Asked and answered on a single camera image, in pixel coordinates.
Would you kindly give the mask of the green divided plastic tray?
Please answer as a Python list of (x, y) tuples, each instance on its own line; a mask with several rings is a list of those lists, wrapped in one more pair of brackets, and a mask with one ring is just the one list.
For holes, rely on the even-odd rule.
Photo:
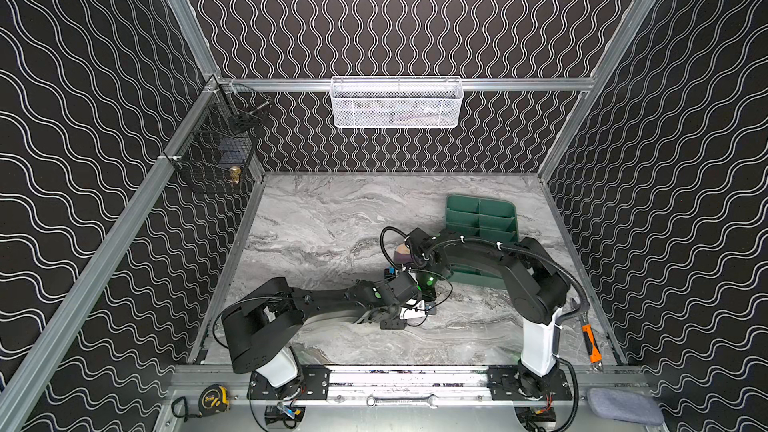
[[(445, 227), (492, 242), (510, 243), (520, 239), (516, 206), (511, 202), (492, 198), (449, 195), (446, 199)], [(454, 267), (451, 281), (497, 290), (505, 289), (500, 277), (468, 266)]]

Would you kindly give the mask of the purple striped sock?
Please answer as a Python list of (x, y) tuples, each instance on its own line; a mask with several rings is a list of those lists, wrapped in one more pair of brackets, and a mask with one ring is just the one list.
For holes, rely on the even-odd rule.
[(395, 248), (393, 262), (395, 264), (408, 264), (412, 262), (411, 250), (405, 242)]

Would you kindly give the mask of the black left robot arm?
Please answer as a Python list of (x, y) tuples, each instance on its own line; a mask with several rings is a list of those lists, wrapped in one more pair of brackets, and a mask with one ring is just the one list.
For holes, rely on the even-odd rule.
[(292, 287), (286, 278), (276, 277), (226, 307), (220, 320), (233, 372), (257, 372), (279, 388), (300, 375), (289, 343), (303, 326), (336, 320), (391, 321), (421, 300), (420, 286), (409, 273), (330, 290)]

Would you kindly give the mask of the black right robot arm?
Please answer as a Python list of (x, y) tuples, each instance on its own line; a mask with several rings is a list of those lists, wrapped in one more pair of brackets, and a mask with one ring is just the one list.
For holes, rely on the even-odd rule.
[(561, 329), (565, 322), (588, 314), (582, 284), (550, 257), (532, 238), (502, 243), (445, 230), (429, 235), (416, 228), (404, 237), (405, 251), (391, 259), (394, 270), (412, 272), (426, 292), (450, 279), (459, 269), (473, 269), (499, 278), (523, 323), (523, 350), (518, 361), (517, 388), (527, 398), (550, 393), (559, 367)]

